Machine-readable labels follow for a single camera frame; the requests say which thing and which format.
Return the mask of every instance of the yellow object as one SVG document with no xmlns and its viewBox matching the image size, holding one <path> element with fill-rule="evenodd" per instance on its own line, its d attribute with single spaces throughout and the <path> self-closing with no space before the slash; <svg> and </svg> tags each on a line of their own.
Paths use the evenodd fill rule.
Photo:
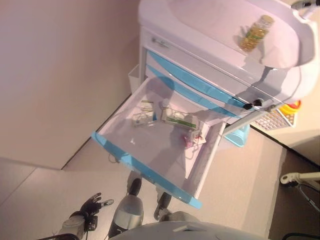
<svg viewBox="0 0 320 240">
<path fill-rule="evenodd" d="M 289 105 L 285 104 L 282 107 L 279 107 L 279 110 L 285 115 L 291 115 L 291 114 L 295 114 L 300 110 L 299 108 L 292 108 Z"/>
</svg>

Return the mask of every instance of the open drawer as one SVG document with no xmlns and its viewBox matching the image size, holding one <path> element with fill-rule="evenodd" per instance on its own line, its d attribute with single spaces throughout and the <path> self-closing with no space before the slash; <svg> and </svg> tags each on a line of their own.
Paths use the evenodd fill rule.
<svg viewBox="0 0 320 240">
<path fill-rule="evenodd" d="M 214 124 L 209 127 L 206 143 L 185 149 L 183 136 L 188 130 L 160 120 L 164 99 L 169 99 L 173 109 L 192 113 L 201 121 Z M 158 120 L 151 125 L 133 126 L 132 117 L 141 112 L 142 100 L 153 102 Z M 175 91 L 168 79 L 149 77 L 92 138 L 151 183 L 200 208 L 202 204 L 197 198 L 222 137 L 224 118 L 223 114 Z"/>
</svg>

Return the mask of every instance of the black knob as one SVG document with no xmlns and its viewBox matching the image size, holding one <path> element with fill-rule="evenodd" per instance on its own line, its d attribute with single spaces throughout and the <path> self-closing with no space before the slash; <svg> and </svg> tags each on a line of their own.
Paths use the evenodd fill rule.
<svg viewBox="0 0 320 240">
<path fill-rule="evenodd" d="M 243 106 L 243 108 L 244 108 L 245 110 L 250 110 L 250 109 L 252 109 L 253 106 L 254 106 L 254 105 L 253 105 L 252 103 L 247 103 L 247 104 L 245 104 L 245 105 Z"/>
<path fill-rule="evenodd" d="M 253 101 L 253 106 L 262 107 L 262 102 L 263 102 L 263 100 L 258 98 Z"/>
</svg>

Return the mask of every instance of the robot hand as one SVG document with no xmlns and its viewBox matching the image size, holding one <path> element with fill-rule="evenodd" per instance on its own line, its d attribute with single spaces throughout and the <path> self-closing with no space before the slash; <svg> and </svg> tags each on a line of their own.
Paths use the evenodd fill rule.
<svg viewBox="0 0 320 240">
<path fill-rule="evenodd" d="M 89 216 L 96 215 L 99 213 L 99 209 L 102 208 L 102 203 L 98 202 L 101 200 L 101 192 L 96 193 L 90 197 L 80 208 L 81 212 L 88 213 Z"/>
<path fill-rule="evenodd" d="M 71 216 L 81 215 L 84 217 L 84 231 L 94 231 L 98 225 L 98 216 L 95 216 L 99 213 L 99 210 L 102 207 L 109 206 L 114 203 L 113 199 L 107 201 L 98 202 L 101 200 L 101 192 L 96 193 L 90 197 L 80 208 L 80 211 L 74 212 Z"/>
</svg>

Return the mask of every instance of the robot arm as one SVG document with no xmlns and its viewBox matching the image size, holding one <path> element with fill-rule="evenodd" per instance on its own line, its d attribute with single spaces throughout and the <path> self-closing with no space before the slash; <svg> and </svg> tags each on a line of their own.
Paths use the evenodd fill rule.
<svg viewBox="0 0 320 240">
<path fill-rule="evenodd" d="M 38 240 L 81 240 L 85 233 L 94 231 L 98 225 L 98 216 L 96 214 L 103 207 L 114 203 L 113 199 L 98 202 L 101 200 L 101 192 L 90 197 L 80 208 L 71 214 L 68 220 L 64 221 L 58 235 L 41 238 Z"/>
</svg>

